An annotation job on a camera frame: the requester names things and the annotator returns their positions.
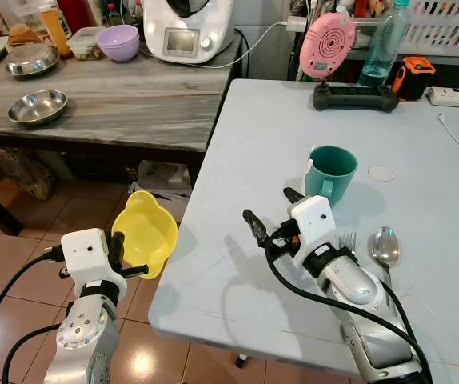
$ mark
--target fork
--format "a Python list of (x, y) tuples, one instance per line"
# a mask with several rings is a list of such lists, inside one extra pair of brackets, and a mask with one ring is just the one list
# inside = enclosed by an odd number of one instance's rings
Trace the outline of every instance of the fork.
[(356, 232), (353, 230), (346, 230), (343, 235), (338, 238), (340, 241), (340, 248), (346, 246), (353, 254), (356, 254)]

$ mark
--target metal bowl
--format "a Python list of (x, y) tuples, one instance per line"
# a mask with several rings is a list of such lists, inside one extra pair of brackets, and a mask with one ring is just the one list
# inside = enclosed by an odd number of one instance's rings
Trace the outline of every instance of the metal bowl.
[(43, 42), (16, 46), (6, 57), (6, 69), (15, 78), (44, 74), (59, 62), (57, 48)]
[(61, 116), (68, 98), (60, 90), (39, 90), (20, 98), (7, 111), (12, 122), (25, 126), (40, 126)]

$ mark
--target orange bottle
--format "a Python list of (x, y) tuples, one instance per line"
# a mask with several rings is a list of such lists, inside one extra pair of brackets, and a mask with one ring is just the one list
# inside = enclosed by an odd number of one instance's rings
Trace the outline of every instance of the orange bottle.
[(64, 30), (62, 30), (57, 11), (45, 3), (39, 6), (39, 13), (41, 21), (48, 31), (48, 35), (59, 51), (59, 56), (61, 58), (72, 58), (73, 52), (71, 52), (71, 49), (66, 44), (67, 37)]

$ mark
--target yellow bowl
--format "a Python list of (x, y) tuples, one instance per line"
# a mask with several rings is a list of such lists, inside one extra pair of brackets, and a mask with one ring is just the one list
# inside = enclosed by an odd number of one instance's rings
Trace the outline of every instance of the yellow bowl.
[(124, 260), (131, 266), (146, 264), (149, 272), (141, 277), (147, 279), (160, 274), (178, 239), (178, 226), (173, 216), (144, 190), (130, 196), (112, 225), (112, 234), (115, 232), (125, 235)]

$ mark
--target metal spoon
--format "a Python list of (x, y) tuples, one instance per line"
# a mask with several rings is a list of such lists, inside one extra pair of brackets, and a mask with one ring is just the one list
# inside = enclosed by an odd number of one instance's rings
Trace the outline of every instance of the metal spoon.
[[(372, 234), (372, 248), (370, 253), (373, 260), (384, 270), (385, 283), (391, 287), (389, 268), (397, 264), (400, 258), (400, 246), (398, 245), (395, 232), (388, 226), (379, 228), (377, 232)], [(393, 314), (396, 315), (395, 306), (389, 304), (389, 295), (386, 295), (386, 304), (391, 308)]]

